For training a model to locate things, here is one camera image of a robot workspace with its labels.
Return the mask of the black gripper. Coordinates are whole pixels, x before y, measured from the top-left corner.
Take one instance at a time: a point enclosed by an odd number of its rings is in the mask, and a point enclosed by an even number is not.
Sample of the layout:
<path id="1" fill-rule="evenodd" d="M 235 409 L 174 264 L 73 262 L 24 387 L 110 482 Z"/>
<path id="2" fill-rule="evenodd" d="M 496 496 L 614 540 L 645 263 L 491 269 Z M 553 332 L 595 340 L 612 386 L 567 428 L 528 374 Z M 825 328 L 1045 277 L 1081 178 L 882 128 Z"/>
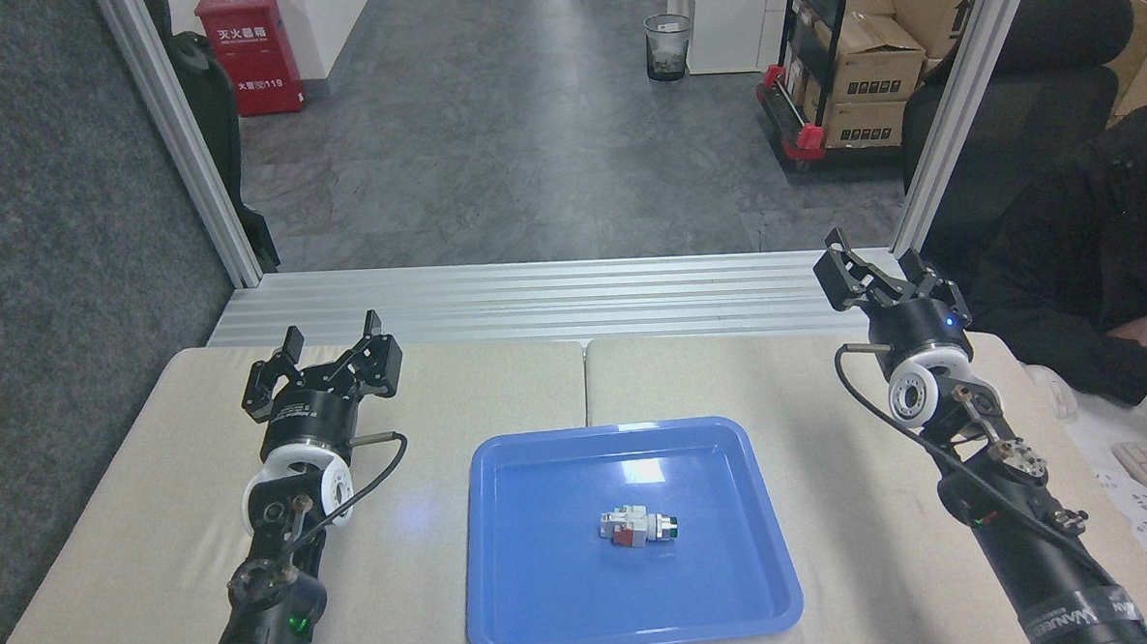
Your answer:
<path id="1" fill-rule="evenodd" d="M 242 408 L 252 421 L 267 421 L 260 458 L 266 460 L 276 448 L 309 441 L 350 461 L 350 439 L 354 436 L 358 417 L 356 399 L 397 394 L 400 344 L 393 335 L 383 333 L 382 318 L 369 309 L 362 337 L 320 372 L 320 381 L 328 391 L 286 386 L 273 401 L 281 377 L 290 385 L 303 385 L 297 364 L 304 341 L 297 326 L 287 327 L 282 346 L 268 360 L 253 362 L 250 368 Z"/>
<path id="2" fill-rule="evenodd" d="M 877 357 L 883 375 L 891 375 L 902 360 L 941 346 L 954 346 L 966 357 L 974 357 L 965 328 L 972 326 L 972 312 L 955 279 L 924 261 L 916 249 L 897 259 L 903 276 L 913 286 L 914 300 L 898 302 L 898 281 L 885 276 L 855 253 L 843 228 L 830 228 L 824 255 L 813 272 L 825 298 L 837 311 L 867 308 L 871 343 L 889 346 Z"/>

